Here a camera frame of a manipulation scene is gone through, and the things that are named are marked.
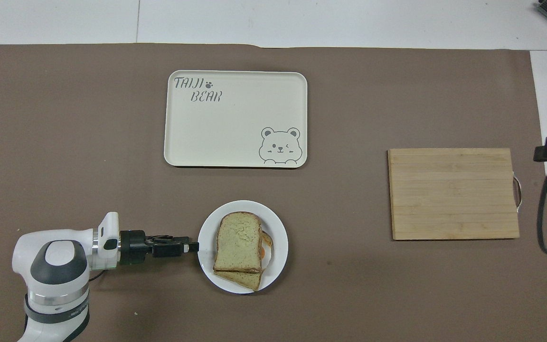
bear illustration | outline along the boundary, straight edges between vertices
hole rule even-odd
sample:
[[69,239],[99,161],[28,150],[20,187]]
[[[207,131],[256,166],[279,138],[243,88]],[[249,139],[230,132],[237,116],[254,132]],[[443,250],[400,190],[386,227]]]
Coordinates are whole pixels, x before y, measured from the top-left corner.
[[289,128],[286,132],[274,131],[271,127],[261,131],[263,143],[259,149],[259,156],[264,164],[297,164],[303,154],[299,146],[299,130]]

bamboo cutting board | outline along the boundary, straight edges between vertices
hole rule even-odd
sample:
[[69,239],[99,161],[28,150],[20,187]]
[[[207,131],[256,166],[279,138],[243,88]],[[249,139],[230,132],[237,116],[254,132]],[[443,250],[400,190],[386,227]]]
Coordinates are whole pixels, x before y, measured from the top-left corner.
[[395,240],[518,238],[510,149],[391,149]]

brown tabletop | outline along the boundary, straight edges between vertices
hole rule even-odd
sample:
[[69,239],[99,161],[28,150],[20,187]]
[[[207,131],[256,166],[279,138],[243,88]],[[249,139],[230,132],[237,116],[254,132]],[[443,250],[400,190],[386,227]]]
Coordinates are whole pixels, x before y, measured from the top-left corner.
[[[302,73],[306,164],[167,164],[167,80],[178,69]],[[94,228],[117,211],[120,229],[197,238],[234,200],[284,223],[290,252],[276,282],[228,294],[196,255],[148,257],[91,283],[91,322],[76,340],[547,341],[540,144],[524,51],[0,46],[0,341],[22,335],[26,286],[11,270],[22,234]],[[510,148],[520,238],[393,241],[386,151],[414,147]]]

white floor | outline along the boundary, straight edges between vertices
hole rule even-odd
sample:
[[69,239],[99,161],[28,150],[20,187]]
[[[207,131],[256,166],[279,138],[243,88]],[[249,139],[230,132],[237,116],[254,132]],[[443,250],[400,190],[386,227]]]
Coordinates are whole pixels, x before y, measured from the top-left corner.
[[531,50],[541,135],[546,137],[547,19],[537,13],[536,3],[0,0],[0,44],[241,43]]

white plate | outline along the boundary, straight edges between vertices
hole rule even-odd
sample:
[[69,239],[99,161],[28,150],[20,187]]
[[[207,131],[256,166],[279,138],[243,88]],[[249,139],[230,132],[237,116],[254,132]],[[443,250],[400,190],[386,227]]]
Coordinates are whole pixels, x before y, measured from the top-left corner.
[[219,230],[221,219],[226,214],[236,211],[247,211],[257,215],[261,219],[261,229],[272,238],[273,250],[271,251],[271,259],[261,276],[259,290],[263,290],[263,288],[274,282],[282,272],[288,256],[288,236],[286,235],[286,229],[284,229],[282,221],[280,221],[275,212],[263,204],[253,201],[234,201],[224,204],[213,211],[206,221],[204,221],[198,236],[198,258],[206,277],[216,286],[233,294],[251,294],[254,291],[250,290],[250,288],[245,288],[232,281],[216,276],[212,270],[217,253],[217,231]]
[[295,169],[308,157],[308,84],[298,72],[177,70],[163,154],[174,166]]

